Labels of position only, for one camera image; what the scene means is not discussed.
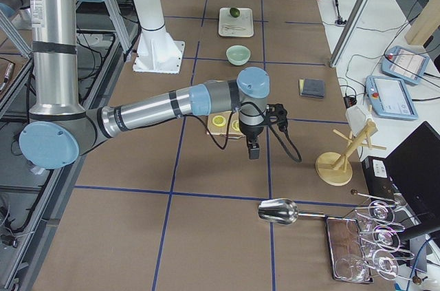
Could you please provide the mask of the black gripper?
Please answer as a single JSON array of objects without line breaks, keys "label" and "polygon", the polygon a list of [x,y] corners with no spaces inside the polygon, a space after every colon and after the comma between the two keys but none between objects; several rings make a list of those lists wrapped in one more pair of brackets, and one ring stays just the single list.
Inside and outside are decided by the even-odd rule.
[{"label": "black gripper", "polygon": [[282,104],[268,104],[259,107],[253,102],[241,103],[239,128],[247,139],[248,157],[257,160],[260,156],[258,136],[264,127],[276,125],[282,133],[287,133],[287,110]]}]

